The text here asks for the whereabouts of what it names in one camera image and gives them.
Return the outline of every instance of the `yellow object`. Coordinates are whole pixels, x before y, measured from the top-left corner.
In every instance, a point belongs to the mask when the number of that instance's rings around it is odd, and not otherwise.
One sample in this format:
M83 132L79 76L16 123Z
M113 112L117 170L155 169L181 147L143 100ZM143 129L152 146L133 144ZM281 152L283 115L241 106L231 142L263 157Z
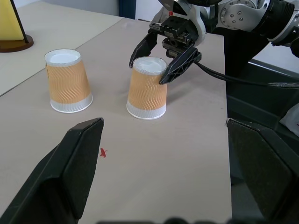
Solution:
M10 0L0 0L0 41L23 39L24 36Z

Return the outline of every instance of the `robotic hand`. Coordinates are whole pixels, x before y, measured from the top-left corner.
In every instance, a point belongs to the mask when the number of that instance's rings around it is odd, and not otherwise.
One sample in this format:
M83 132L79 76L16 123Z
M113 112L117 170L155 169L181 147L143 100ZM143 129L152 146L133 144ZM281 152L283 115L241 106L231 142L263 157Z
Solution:
M166 38L162 46L174 58L160 84L182 75L192 63L201 60L196 46L215 28L243 30L266 36L276 46L291 47L299 57L299 0L159 0L174 13L162 24L149 25L147 36L134 50L129 66L142 56L149 56L157 44L157 35Z

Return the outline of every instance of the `brown base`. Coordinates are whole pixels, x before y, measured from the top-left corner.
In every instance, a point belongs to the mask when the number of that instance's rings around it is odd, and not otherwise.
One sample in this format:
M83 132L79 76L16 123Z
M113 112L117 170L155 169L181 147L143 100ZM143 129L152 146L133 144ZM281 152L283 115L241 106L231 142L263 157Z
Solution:
M22 41L0 41L0 53L16 52L25 50L33 45L33 39L31 36L26 35L28 43L25 40Z

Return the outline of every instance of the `upside-down paper cup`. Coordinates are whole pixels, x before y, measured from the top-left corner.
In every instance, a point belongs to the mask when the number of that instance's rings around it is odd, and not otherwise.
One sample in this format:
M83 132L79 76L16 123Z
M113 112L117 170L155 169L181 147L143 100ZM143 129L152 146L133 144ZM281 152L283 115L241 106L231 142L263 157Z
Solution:
M166 62L156 57L141 57L134 61L127 101L131 115L153 120L165 114L167 85L160 85L159 81L166 67Z
M75 113L93 102L82 57L71 49L58 49L45 55L50 103L54 110Z

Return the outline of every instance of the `red mark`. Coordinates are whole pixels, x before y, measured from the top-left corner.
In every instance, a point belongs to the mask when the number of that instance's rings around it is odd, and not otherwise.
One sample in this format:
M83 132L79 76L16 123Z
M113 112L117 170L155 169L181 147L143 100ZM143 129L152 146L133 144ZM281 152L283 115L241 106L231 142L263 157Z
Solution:
M103 148L101 148L101 157L106 158L106 152L107 150L104 150Z

